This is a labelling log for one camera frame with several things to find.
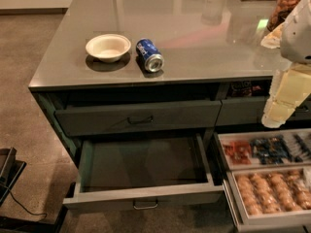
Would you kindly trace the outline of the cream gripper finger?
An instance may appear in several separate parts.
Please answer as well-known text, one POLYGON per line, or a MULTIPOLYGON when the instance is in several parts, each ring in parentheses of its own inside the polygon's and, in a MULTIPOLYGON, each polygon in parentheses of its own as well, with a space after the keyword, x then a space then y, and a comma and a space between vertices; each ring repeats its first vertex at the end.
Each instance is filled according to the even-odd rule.
POLYGON ((282 38, 283 23, 263 37, 260 44, 268 49, 279 49, 282 38))
POLYGON ((311 65, 293 63, 286 70, 277 70, 263 109, 261 123, 279 128, 311 94, 311 65))

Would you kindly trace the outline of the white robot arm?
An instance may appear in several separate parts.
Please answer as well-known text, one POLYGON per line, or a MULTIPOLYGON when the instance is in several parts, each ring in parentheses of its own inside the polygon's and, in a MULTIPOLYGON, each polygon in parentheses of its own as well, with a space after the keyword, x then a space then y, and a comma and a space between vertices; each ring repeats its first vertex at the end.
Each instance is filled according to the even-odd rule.
POLYGON ((261 123, 279 128, 311 94, 311 0, 300 0, 281 28, 281 55, 291 62, 273 76, 261 123))

